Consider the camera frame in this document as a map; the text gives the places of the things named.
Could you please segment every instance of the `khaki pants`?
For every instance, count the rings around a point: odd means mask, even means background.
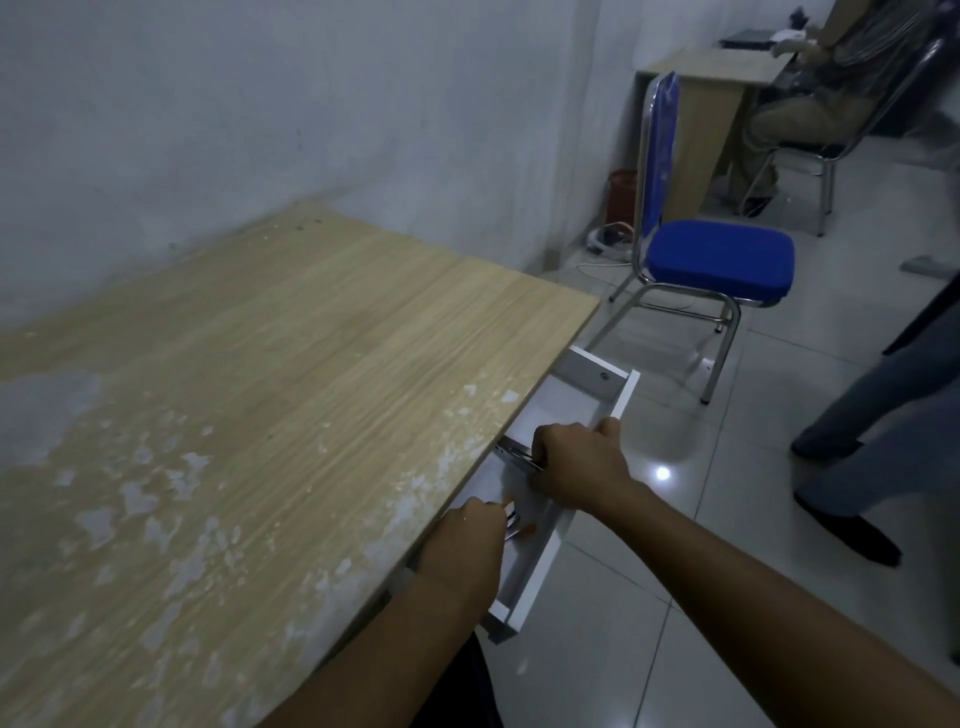
[[[771,150],[784,141],[839,144],[867,123],[876,101],[819,89],[812,96],[796,96],[756,107],[739,130],[733,130],[731,194],[739,202]],[[777,194],[777,170],[771,164],[757,180],[751,197]]]

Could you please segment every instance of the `wooden tabletop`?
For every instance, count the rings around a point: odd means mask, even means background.
[[[596,306],[300,204],[0,337],[2,722],[263,717]]]
[[[790,61],[790,54],[774,58],[763,51],[731,48],[697,48],[678,51],[662,61],[640,69],[657,75],[676,71],[681,77],[706,81],[769,85]]]

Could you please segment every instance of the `floor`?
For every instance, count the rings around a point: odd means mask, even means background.
[[[875,566],[793,504],[800,475],[786,454],[941,287],[898,264],[930,253],[960,262],[948,181],[898,163],[906,144],[868,139],[839,167],[823,238],[812,233],[815,181],[782,174],[785,195],[760,222],[793,236],[795,284],[777,307],[745,312],[709,406],[699,402],[719,343],[709,323],[634,310],[597,353],[640,371],[623,418],[635,477],[960,693],[928,504],[903,498],[869,514],[904,551],[900,569]],[[625,269],[578,269],[585,260],[595,258],[577,255],[559,282],[605,297]],[[582,513],[521,633],[481,642],[508,728],[771,725],[653,574]]]

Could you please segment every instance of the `white drawer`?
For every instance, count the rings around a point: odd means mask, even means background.
[[[624,372],[578,347],[571,347],[519,411],[506,434],[529,447],[539,425],[579,422],[593,426],[604,417],[620,417],[636,387],[637,372]],[[494,450],[480,463],[450,507],[469,497],[505,502],[513,497],[518,526],[537,524],[537,533],[504,545],[500,591],[483,621],[495,643],[523,626],[543,580],[560,550],[574,513],[530,489],[526,475]]]

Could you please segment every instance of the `foot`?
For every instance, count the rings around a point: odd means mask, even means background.
[[[763,210],[770,205],[772,197],[748,197],[743,204],[744,217],[757,217]]]
[[[895,569],[900,565],[903,554],[897,545],[871,526],[860,516],[832,516],[818,511],[796,493],[793,499],[823,528],[836,536],[868,561]]]
[[[790,451],[795,454],[797,457],[802,457],[804,460],[813,460],[819,463],[826,463],[830,460],[839,460],[845,457],[850,457],[860,448],[863,447],[863,443],[859,440],[854,440],[849,446],[838,449],[835,452],[832,452],[829,455],[823,455],[816,452],[805,452],[797,447],[796,443],[790,445]]]

